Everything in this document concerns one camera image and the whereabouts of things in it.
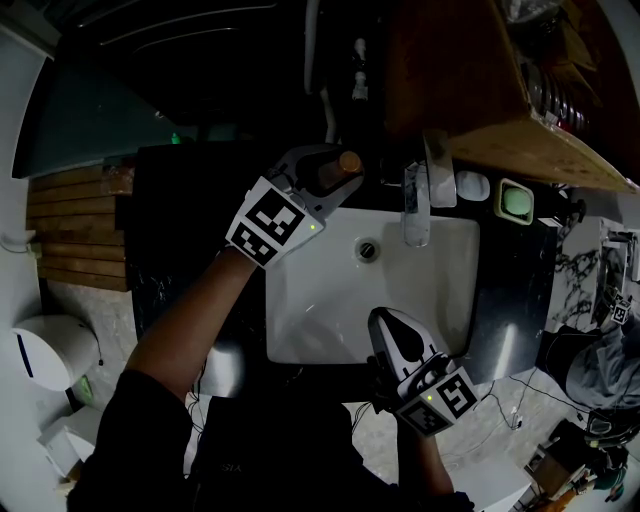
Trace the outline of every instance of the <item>sink basin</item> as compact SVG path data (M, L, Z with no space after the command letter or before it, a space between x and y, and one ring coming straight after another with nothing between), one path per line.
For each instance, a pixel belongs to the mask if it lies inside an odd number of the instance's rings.
M326 229L266 274L267 356L278 363L356 364L373 354L373 308L422 322L439 350L466 344L480 227L431 217L431 240L404 243L401 214L340 208Z

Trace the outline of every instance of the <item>soap bar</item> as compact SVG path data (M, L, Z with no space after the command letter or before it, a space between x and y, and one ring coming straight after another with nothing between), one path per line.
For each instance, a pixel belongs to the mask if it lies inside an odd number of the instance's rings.
M511 215L527 215L531 211L531 197L520 188L508 188L503 195L504 208Z

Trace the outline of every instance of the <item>wooden slat wall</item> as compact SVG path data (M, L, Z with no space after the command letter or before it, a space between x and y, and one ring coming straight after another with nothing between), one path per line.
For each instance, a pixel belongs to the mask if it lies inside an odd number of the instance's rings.
M43 256L85 258L89 260L124 261L124 247L110 245L43 243Z
M38 277L60 281L62 283L79 284L90 288L103 290L115 290L126 292L127 280L124 277L99 276L96 274L83 274L82 272L68 272L55 268L38 267Z
M124 232L116 230L116 196L130 196L134 170L91 166L35 178L27 229L42 243L41 278L127 291Z
M96 197L27 206L27 219L95 213L116 213L116 198L114 196Z

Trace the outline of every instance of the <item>sink drain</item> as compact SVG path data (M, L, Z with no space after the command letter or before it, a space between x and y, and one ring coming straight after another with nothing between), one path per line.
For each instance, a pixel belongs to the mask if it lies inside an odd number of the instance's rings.
M356 244L356 258L362 263L372 263L380 256L380 246L372 238L363 238Z

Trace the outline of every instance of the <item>person's arm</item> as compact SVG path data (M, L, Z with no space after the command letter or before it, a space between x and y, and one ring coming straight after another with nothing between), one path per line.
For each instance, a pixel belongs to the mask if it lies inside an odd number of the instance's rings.
M153 377L184 401L255 268L238 250L225 249L144 335L127 369Z
M400 488L421 502L454 493L436 438L421 436L402 420L398 420L398 466Z

